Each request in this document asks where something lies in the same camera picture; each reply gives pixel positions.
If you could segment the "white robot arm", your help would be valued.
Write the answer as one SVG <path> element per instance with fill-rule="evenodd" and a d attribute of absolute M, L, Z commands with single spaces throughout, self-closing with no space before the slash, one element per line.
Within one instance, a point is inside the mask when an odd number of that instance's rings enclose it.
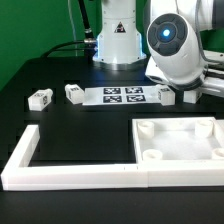
<path fill-rule="evenodd" d="M 136 0 L 101 0 L 101 6 L 96 65 L 126 70 L 147 60 L 154 82 L 224 98 L 221 62 L 207 58 L 200 37 L 224 28 L 224 0 L 147 0 L 144 34 L 136 29 Z"/>

